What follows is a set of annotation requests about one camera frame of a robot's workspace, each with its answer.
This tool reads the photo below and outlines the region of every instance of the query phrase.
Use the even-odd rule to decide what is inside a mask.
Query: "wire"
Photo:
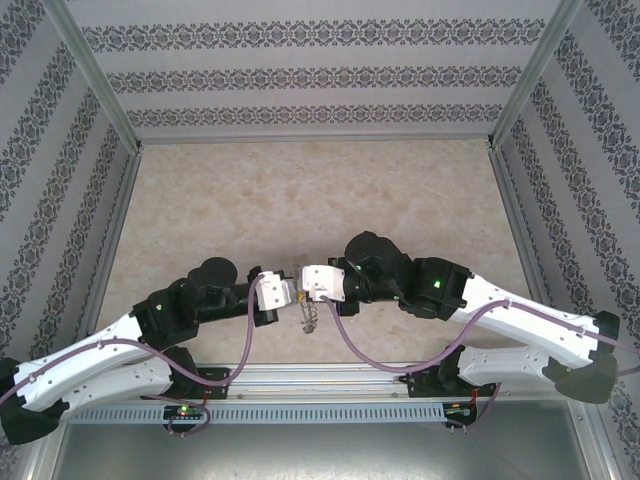
[[[478,415],[475,422],[473,422],[467,428],[475,427],[480,420],[487,418],[487,415],[489,414],[489,410],[491,410],[491,408],[493,407],[493,404],[496,402],[496,399],[498,398],[498,392],[500,391],[501,386],[502,386],[502,383],[496,383],[496,389],[493,391],[493,395],[491,395],[491,398],[487,400],[487,404],[482,410],[482,413]]]
[[[169,419],[169,424],[167,425],[167,430],[169,431],[169,435],[171,436],[178,436],[181,438],[188,437],[189,435],[193,435],[195,433],[198,433],[201,430],[204,430],[207,427],[207,425],[211,423],[211,412],[207,407],[204,406],[204,404],[190,402],[189,400],[180,400],[177,398],[164,397],[162,395],[146,395],[145,398],[150,398],[152,400],[160,400],[161,402],[174,403],[177,405],[189,405],[190,407],[197,408],[198,410],[200,410],[205,414],[205,417],[206,417],[205,421],[197,424],[195,427],[193,427],[191,430],[187,432],[176,432],[173,429],[173,421],[176,419],[176,417],[171,417]]]
[[[344,325],[342,324],[340,315],[338,315],[338,311],[336,310],[336,307],[333,304],[333,302],[329,300],[329,298],[327,298],[326,296],[322,296],[320,297],[320,299],[324,301],[329,307],[329,310],[331,310],[331,315],[333,316],[333,319],[336,322],[336,327],[338,327],[338,331],[340,332],[342,339],[347,344],[347,347],[349,347],[349,349],[354,353],[354,355],[358,357],[360,360],[362,360],[364,363],[367,363],[379,370],[390,372],[390,373],[415,373],[415,372],[419,372],[420,370],[424,370],[425,368],[429,368],[434,365],[437,365],[442,360],[444,360],[449,355],[451,355],[455,351],[455,349],[458,348],[460,344],[462,344],[462,341],[466,338],[467,335],[469,335],[469,332],[471,331],[473,326],[482,318],[484,314],[486,314],[489,310],[492,310],[494,308],[505,307],[509,305],[509,302],[507,300],[497,300],[495,302],[488,303],[484,307],[481,307],[473,315],[471,320],[469,320],[469,322],[465,325],[465,327],[462,329],[462,332],[460,332],[460,335],[458,335],[458,337],[451,343],[451,345],[449,345],[447,348],[445,348],[441,353],[433,357],[431,360],[427,360],[426,362],[418,363],[416,365],[408,365],[406,367],[391,367],[389,365],[376,362],[375,360],[367,357],[364,353],[362,353],[349,338],[349,335],[347,334],[347,331],[344,329]]]
[[[383,363],[376,362],[375,360],[367,357],[362,351],[360,351],[358,347],[356,347],[354,343],[351,341],[351,339],[349,338],[349,335],[347,334],[347,331],[344,328],[344,324],[342,323],[342,320],[340,319],[340,315],[338,315],[338,311],[336,310],[336,307],[333,304],[333,302],[326,296],[322,296],[320,297],[320,299],[324,301],[324,303],[326,303],[327,306],[329,307],[329,310],[331,311],[331,315],[333,316],[333,319],[336,322],[336,327],[338,327],[338,331],[340,332],[342,339],[347,344],[347,347],[349,347],[349,349],[353,352],[353,354],[356,357],[358,357],[360,360],[362,360],[364,363],[371,365],[372,367],[377,368],[379,370],[383,370],[385,372],[390,372],[390,373],[415,373],[415,372],[419,372],[420,370],[424,370],[426,368],[437,365],[442,360],[447,358],[451,353],[453,353],[453,351],[459,345],[462,344],[462,341],[467,337],[467,335],[469,335],[469,332],[471,332],[471,329],[473,328],[473,326],[476,323],[478,323],[478,321],[484,315],[486,315],[487,312],[489,312],[490,310],[493,310],[494,308],[499,308],[499,307],[505,307],[505,308],[512,307],[518,310],[523,310],[543,320],[547,320],[548,322],[564,327],[567,330],[570,330],[572,332],[576,332],[580,335],[584,335],[586,337],[593,338],[600,342],[613,345],[614,347],[618,347],[621,350],[626,350],[628,352],[635,353],[636,355],[640,355],[640,349],[624,344],[618,340],[605,337],[604,335],[600,335],[598,333],[584,330],[582,327],[579,327],[572,323],[565,322],[564,320],[560,320],[558,318],[552,317],[551,315],[541,312],[539,310],[536,310],[535,308],[532,308],[528,305],[511,302],[509,300],[497,300],[495,302],[488,303],[483,307],[480,307],[478,311],[473,314],[473,316],[471,317],[471,320],[469,320],[469,322],[465,325],[465,327],[460,332],[460,335],[456,337],[456,339],[451,343],[451,345],[449,345],[447,348],[445,348],[441,353],[433,357],[431,360],[427,360],[426,362],[418,363],[416,365],[409,365],[406,367],[391,367],[389,365],[384,365]]]
[[[487,439],[484,435],[482,435],[478,430],[473,431],[473,437],[480,441],[483,444],[483,447],[492,450],[497,458],[506,463],[509,467],[511,467],[520,477],[524,480],[531,480],[531,477],[524,473],[520,468],[518,468],[507,455],[504,455],[499,449],[497,449],[494,440]]]
[[[87,345],[78,347],[75,350],[67,352],[64,355],[60,355],[58,358],[51,360],[44,367],[41,367],[38,370],[35,370],[28,377],[24,378],[23,380],[18,382],[16,385],[11,387],[9,390],[7,390],[4,393],[4,395],[0,397],[0,405],[6,402],[9,397],[11,397],[14,393],[18,392],[21,388],[25,387],[32,381],[36,381],[37,377],[39,377],[40,375],[43,375],[44,373],[48,372],[52,368],[60,365],[61,363],[69,360],[70,358],[75,357],[76,355],[79,355],[82,352],[86,352],[94,348],[103,348],[106,345],[129,345],[132,347],[139,348],[141,350],[145,350],[146,352],[149,352],[151,355],[158,357],[159,359],[167,363],[169,366],[171,366],[174,370],[180,372],[182,375],[189,378],[190,380],[193,380],[194,382],[197,382],[207,387],[221,387],[221,386],[227,385],[231,383],[233,380],[235,380],[238,377],[238,375],[240,375],[240,372],[242,372],[245,365],[247,364],[247,360],[249,359],[249,352],[251,351],[251,343],[253,341],[253,328],[254,328],[253,309],[255,306],[255,293],[256,293],[256,287],[258,286],[258,282],[260,281],[261,278],[262,278],[262,275],[258,275],[253,280],[253,282],[251,282],[251,285],[249,286],[249,302],[248,302],[249,311],[247,315],[247,318],[248,318],[247,339],[244,344],[244,351],[242,352],[242,358],[240,359],[240,362],[238,362],[237,368],[227,378],[224,378],[222,380],[208,380],[206,378],[202,378],[198,375],[191,373],[186,368],[180,366],[174,360],[167,357],[164,353],[160,352],[159,350],[156,350],[153,347],[150,347],[149,345],[136,342],[135,340],[128,340],[126,338],[117,338],[117,339],[114,338],[112,340],[100,340],[97,342],[88,343]]]
[[[620,370],[618,372],[618,377],[626,377],[627,375],[633,375],[634,373],[640,372],[640,365],[636,365],[632,368],[627,368],[626,370]]]
[[[477,410],[478,409],[478,389],[474,388],[473,390],[471,390],[471,402],[469,402],[471,404],[471,410]]]

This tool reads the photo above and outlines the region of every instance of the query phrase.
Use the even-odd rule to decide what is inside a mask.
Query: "enclosure wall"
[[[27,360],[75,341],[132,157],[42,5],[0,15],[0,355]]]
[[[143,141],[491,132],[558,0],[69,2]]]
[[[640,2],[585,1],[501,145],[546,294],[622,319],[640,342]],[[617,352],[622,369],[638,358]],[[640,379],[601,408],[624,478],[640,477]]]

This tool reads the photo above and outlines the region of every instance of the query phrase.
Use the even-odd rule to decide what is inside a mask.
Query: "white bracket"
[[[300,272],[302,290],[308,292],[314,302],[321,302],[323,296],[343,302],[343,283],[344,270],[329,265],[309,265]]]
[[[260,310],[275,310],[297,302],[290,282],[273,272],[261,272],[260,275],[262,278],[256,289]]]
[[[466,347],[458,361],[458,376],[478,386],[487,383],[528,386],[532,382],[553,385],[553,382],[542,374],[542,369],[548,364],[549,357],[532,347]]]

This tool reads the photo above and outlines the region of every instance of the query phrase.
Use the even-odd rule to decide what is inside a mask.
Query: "purple cable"
[[[508,300],[497,300],[495,302],[491,302],[486,304],[485,306],[481,307],[480,309],[478,309],[478,311],[476,313],[473,314],[473,316],[471,317],[471,320],[469,320],[469,322],[465,325],[465,327],[462,329],[462,331],[460,332],[460,335],[458,335],[458,337],[451,343],[451,345],[449,345],[447,348],[445,348],[442,353],[436,355],[435,357],[433,357],[431,360],[427,360],[426,362],[423,363],[419,363],[417,365],[409,365],[406,367],[390,367],[388,365],[384,365],[383,363],[380,362],[376,362],[375,360],[367,357],[364,353],[362,353],[358,347],[356,347],[354,345],[354,343],[351,341],[351,339],[349,338],[349,335],[347,334],[347,331],[344,329],[344,325],[342,324],[342,320],[340,319],[340,315],[338,315],[338,311],[336,310],[335,305],[333,304],[333,302],[331,300],[329,300],[329,298],[322,296],[320,297],[320,299],[322,301],[324,301],[327,306],[329,307],[329,310],[331,311],[331,315],[333,316],[333,319],[336,322],[336,326],[338,327],[338,331],[340,332],[340,335],[342,336],[342,339],[344,340],[344,342],[347,344],[347,347],[349,347],[349,350],[351,350],[354,355],[356,357],[358,357],[360,360],[362,360],[364,363],[371,365],[374,368],[377,368],[379,370],[385,371],[385,372],[390,372],[390,373],[414,373],[414,372],[419,372],[420,370],[424,370],[425,368],[429,368],[432,367],[438,363],[440,363],[442,360],[444,360],[445,358],[447,358],[451,353],[453,353],[453,351],[458,347],[458,345],[460,345],[462,343],[462,341],[466,338],[467,335],[469,335],[469,332],[471,331],[471,329],[473,328],[473,326],[478,323],[478,321],[490,310],[493,310],[494,308],[498,308],[498,307],[513,307],[516,308],[518,310],[523,310],[527,313],[531,313],[532,315],[535,315],[543,320],[547,320],[551,323],[554,323],[556,325],[559,325],[561,327],[566,328],[567,330],[570,330],[572,332],[576,332],[580,335],[586,336],[586,337],[590,337],[593,338],[595,340],[598,340],[600,342],[604,342],[607,343],[609,345],[613,345],[614,347],[618,347],[621,350],[626,350],[628,352],[631,353],[635,353],[636,355],[640,355],[640,349],[634,348],[630,345],[626,345],[622,342],[619,342],[618,340],[613,340],[612,338],[608,338],[605,337],[604,335],[600,335],[598,333],[593,333],[590,332],[588,330],[583,331],[582,327],[578,327],[576,325],[573,325],[572,323],[569,322],[565,322],[564,320],[560,320],[557,318],[552,317],[551,315],[548,315],[544,312],[540,312],[538,310],[536,310],[535,308],[529,307],[528,305],[524,305],[522,303],[516,303],[516,302],[510,302]],[[629,369],[625,372],[628,373],[634,373],[633,371],[634,369]]]
[[[342,336],[342,339],[344,340],[344,342],[347,344],[347,347],[349,347],[349,350],[351,350],[354,353],[354,355],[358,357],[360,360],[362,360],[364,363],[367,363],[372,367],[377,368],[378,370],[382,370],[389,373],[414,373],[414,372],[419,372],[420,370],[424,370],[425,368],[429,368],[429,367],[433,367],[434,365],[437,365],[442,360],[444,360],[449,355],[451,355],[456,348],[458,348],[458,345],[460,345],[462,341],[466,338],[466,336],[469,335],[469,332],[471,331],[473,326],[478,322],[478,320],[482,318],[482,316],[485,313],[487,313],[489,310],[492,310],[494,308],[509,306],[509,302],[507,300],[497,300],[495,302],[488,303],[484,307],[480,308],[473,315],[471,320],[469,320],[469,323],[465,325],[465,327],[460,332],[460,335],[458,335],[458,337],[451,343],[451,345],[449,345],[447,348],[445,348],[442,351],[442,353],[439,353],[438,355],[433,357],[431,360],[418,363],[417,365],[408,365],[406,367],[390,367],[389,365],[376,362],[375,360],[367,357],[364,353],[358,350],[358,347],[356,347],[353,344],[353,342],[349,338],[349,335],[347,334],[347,331],[344,329],[344,325],[342,324],[340,315],[338,315],[338,311],[336,310],[336,307],[333,304],[333,302],[325,296],[320,297],[320,299],[324,301],[324,303],[326,303],[327,306],[329,307],[329,310],[331,310],[331,315],[333,315],[333,319],[336,322],[336,327],[338,327],[338,331],[340,332],[340,335]]]
[[[207,427],[207,425],[209,425],[209,423],[211,423],[211,412],[205,405],[201,405],[195,402],[190,402],[189,400],[178,400],[175,398],[163,397],[162,395],[146,395],[145,398],[150,398],[152,400],[160,400],[161,402],[175,403],[176,405],[189,405],[190,407],[201,410],[202,412],[204,412],[205,416],[207,417],[204,422],[199,423],[188,432],[180,432],[180,433],[174,431],[172,428],[173,421],[176,420],[176,418],[180,418],[180,417],[171,417],[169,419],[169,425],[167,425],[167,430],[169,431],[169,435],[176,435],[182,438],[188,437],[189,435],[193,435],[194,433],[198,433],[199,431],[203,430],[204,428]]]
[[[638,372],[640,372],[640,365],[627,368],[626,370],[619,370],[618,377],[626,377],[627,375],[633,375],[634,373],[638,373]]]
[[[482,410],[482,413],[480,413],[480,415],[478,415],[476,417],[475,421],[472,424],[465,425],[462,422],[458,422],[457,420],[451,420],[449,418],[447,420],[445,420],[445,422],[446,423],[451,423],[453,425],[457,425],[458,427],[462,427],[462,428],[464,428],[464,433],[467,433],[467,430],[469,430],[471,427],[475,427],[480,420],[483,420],[483,419],[487,418],[487,415],[489,414],[489,410],[491,410],[491,407],[496,402],[496,398],[498,398],[498,392],[500,391],[500,387],[501,386],[502,386],[501,383],[497,383],[496,384],[496,389],[494,390],[493,395],[491,395],[489,400],[487,400],[487,404],[485,405],[484,409]]]
[[[16,393],[18,390],[20,390],[21,388],[23,388],[25,385],[29,384],[29,382],[31,381],[30,379],[36,379],[37,377],[39,377],[40,375],[46,373],[47,371],[51,370],[53,367],[56,367],[58,365],[60,365],[62,362],[65,362],[66,360],[75,357],[76,355],[82,353],[82,352],[86,352],[88,350],[92,350],[94,348],[103,348],[106,345],[129,345],[132,347],[136,347],[139,348],[141,350],[145,350],[147,352],[149,352],[151,355],[154,355],[156,357],[158,357],[159,359],[163,360],[164,362],[166,362],[167,364],[169,364],[174,370],[180,372],[182,375],[184,375],[185,377],[189,378],[190,380],[193,380],[194,382],[197,382],[201,385],[205,385],[207,387],[221,387],[224,385],[227,385],[229,383],[231,383],[233,380],[236,379],[236,377],[238,375],[240,375],[240,372],[242,371],[242,369],[245,367],[245,365],[247,364],[247,360],[249,359],[249,351],[251,350],[251,342],[253,341],[253,326],[254,326],[254,318],[253,318],[253,308],[255,305],[255,293],[256,293],[256,287],[258,285],[258,282],[260,281],[260,278],[262,278],[262,275],[258,275],[253,282],[251,282],[251,285],[249,286],[249,304],[248,304],[248,325],[247,325],[247,339],[245,341],[244,344],[244,352],[242,352],[242,358],[240,359],[240,362],[238,362],[238,367],[235,369],[235,371],[229,375],[227,378],[223,379],[223,380],[207,380],[206,378],[202,378],[199,377],[198,375],[195,375],[193,373],[191,373],[190,371],[188,371],[187,369],[181,367],[180,365],[178,365],[174,360],[170,359],[169,357],[167,357],[164,353],[156,350],[155,348],[150,347],[149,345],[146,345],[144,343],[140,343],[140,342],[136,342],[135,340],[128,340],[125,338],[118,338],[118,339],[112,339],[112,340],[102,340],[102,341],[98,341],[98,342],[93,342],[93,343],[88,343],[87,345],[83,345],[82,347],[78,347],[75,350],[72,350],[71,352],[65,353],[64,355],[61,355],[60,357],[56,358],[55,360],[52,360],[51,362],[47,363],[47,365],[45,365],[44,367],[39,368],[38,370],[35,370],[29,377],[21,380],[20,382],[18,382],[15,386],[13,386],[12,388],[10,388],[9,390],[7,390],[4,395],[2,395],[2,397],[0,397],[0,405],[2,405],[4,402],[7,401],[7,399],[13,395],[14,393]]]

